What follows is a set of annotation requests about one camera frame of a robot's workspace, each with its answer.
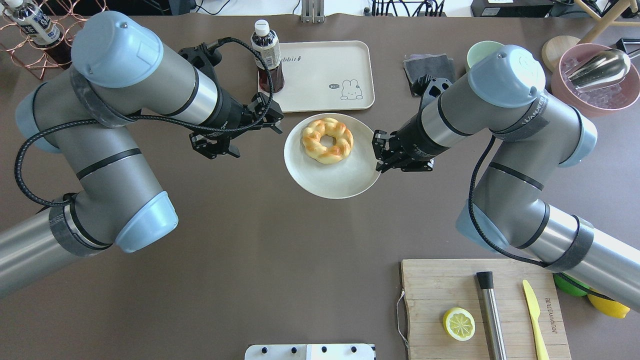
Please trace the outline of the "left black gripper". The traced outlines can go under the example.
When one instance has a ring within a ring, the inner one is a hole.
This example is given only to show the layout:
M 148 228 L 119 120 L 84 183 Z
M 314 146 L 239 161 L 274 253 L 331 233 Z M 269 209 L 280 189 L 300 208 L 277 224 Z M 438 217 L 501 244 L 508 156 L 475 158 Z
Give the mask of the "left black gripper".
M 202 126 L 215 129 L 233 130 L 243 126 L 251 125 L 260 116 L 262 120 L 250 128 L 250 130 L 260 130 L 270 128 L 278 134 L 282 134 L 281 120 L 284 114 L 281 105 L 273 100 L 269 106 L 267 103 L 269 96 L 261 96 L 258 92 L 252 97 L 250 105 L 238 102 L 226 90 L 222 90 L 215 105 L 213 114 Z M 240 136 L 244 130 L 214 132 L 211 130 L 195 130 L 189 135 L 190 144 L 194 151 L 206 158 L 215 159 L 217 156 L 231 155 L 239 158 L 240 151 L 237 146 L 231 144 L 231 139 Z

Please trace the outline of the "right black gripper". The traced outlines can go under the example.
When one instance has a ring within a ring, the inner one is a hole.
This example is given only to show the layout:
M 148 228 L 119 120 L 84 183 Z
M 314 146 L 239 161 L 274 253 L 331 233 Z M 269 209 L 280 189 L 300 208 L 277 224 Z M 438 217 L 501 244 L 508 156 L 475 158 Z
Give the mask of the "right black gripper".
M 435 149 L 435 143 L 426 136 L 420 114 L 414 115 L 391 134 L 375 130 L 371 144 L 378 161 L 375 166 L 377 172 L 400 169 L 411 173 L 430 172 L 434 169 L 434 155 L 430 151 Z

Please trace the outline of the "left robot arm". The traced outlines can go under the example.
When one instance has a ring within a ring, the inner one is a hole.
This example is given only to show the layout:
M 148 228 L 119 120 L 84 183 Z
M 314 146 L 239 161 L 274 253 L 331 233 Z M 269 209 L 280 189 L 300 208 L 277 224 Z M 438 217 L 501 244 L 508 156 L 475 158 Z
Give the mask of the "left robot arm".
M 132 253 L 176 228 L 169 196 L 127 129 L 140 110 L 192 130 L 192 148 L 208 158 L 239 157 L 230 141 L 249 130 L 281 132 L 283 114 L 272 96 L 257 93 L 244 105 L 218 84 L 218 48 L 231 41 L 175 52 L 116 11 L 84 24 L 71 47 L 71 67 L 16 109 L 26 141 L 14 161 L 14 178 L 43 209 L 1 233 L 2 297 L 112 245 Z M 62 153 L 82 191 L 55 201 L 29 191 L 22 166 L 31 145 Z

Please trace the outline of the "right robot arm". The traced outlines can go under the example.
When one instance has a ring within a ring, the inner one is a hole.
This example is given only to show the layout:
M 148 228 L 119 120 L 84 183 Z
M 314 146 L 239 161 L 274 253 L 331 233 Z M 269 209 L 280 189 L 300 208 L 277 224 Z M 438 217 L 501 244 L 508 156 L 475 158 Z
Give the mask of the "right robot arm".
M 484 129 L 501 144 L 479 181 L 471 180 L 460 233 L 508 256 L 521 249 L 537 265 L 566 274 L 602 296 L 639 310 L 639 251 L 540 199 L 558 167 L 594 150 L 597 130 L 546 89 L 533 55 L 504 45 L 450 85 L 399 130 L 374 132 L 377 171 L 430 171 L 434 158 Z

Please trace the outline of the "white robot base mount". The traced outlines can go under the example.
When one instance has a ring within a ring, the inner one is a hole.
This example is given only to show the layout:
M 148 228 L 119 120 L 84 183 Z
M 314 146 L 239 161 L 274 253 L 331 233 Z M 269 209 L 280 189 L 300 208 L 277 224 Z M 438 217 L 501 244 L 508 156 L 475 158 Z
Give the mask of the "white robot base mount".
M 245 360 L 375 360 L 374 344 L 310 343 L 254 344 L 247 347 Z

